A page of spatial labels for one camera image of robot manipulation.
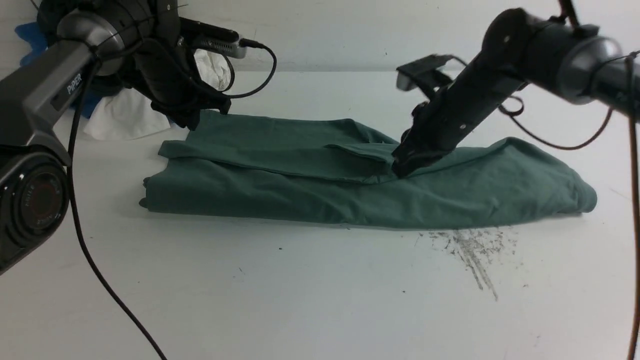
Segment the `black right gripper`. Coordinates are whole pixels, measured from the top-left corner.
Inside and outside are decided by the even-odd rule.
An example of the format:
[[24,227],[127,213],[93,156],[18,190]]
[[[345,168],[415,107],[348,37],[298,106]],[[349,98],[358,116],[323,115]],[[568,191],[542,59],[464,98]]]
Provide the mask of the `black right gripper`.
[[406,178],[455,150],[469,134],[470,109],[448,102],[419,104],[412,112],[412,126],[393,153],[393,173]]

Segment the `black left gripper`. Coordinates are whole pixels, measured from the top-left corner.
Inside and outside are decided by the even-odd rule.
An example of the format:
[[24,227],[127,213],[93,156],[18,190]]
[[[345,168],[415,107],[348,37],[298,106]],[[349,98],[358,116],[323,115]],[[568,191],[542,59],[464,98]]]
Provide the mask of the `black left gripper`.
[[228,114],[232,100],[214,88],[150,88],[151,109],[166,116],[180,128],[195,130],[201,111],[219,110]]

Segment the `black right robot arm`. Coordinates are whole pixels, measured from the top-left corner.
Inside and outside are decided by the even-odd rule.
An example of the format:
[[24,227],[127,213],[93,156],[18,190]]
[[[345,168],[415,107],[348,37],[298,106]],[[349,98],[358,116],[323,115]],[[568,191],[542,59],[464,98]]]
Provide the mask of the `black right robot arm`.
[[455,78],[441,72],[450,54],[432,54],[397,68],[397,88],[420,89],[427,101],[393,151],[398,177],[452,153],[482,121],[527,85],[571,104],[599,101],[639,122],[639,64],[595,25],[566,25],[566,14],[542,19],[521,7],[499,14],[479,53]]

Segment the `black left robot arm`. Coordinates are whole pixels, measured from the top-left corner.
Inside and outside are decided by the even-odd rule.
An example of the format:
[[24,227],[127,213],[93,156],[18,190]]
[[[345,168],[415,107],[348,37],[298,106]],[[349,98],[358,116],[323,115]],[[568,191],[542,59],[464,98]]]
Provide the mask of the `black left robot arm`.
[[126,86],[154,110],[194,130],[204,109],[227,113],[231,98],[201,80],[189,48],[179,44],[174,0],[85,1],[58,22],[57,42],[1,80],[1,271],[39,248],[60,227],[74,199],[68,171],[72,149],[54,132],[82,106],[99,76],[116,75],[128,61]]

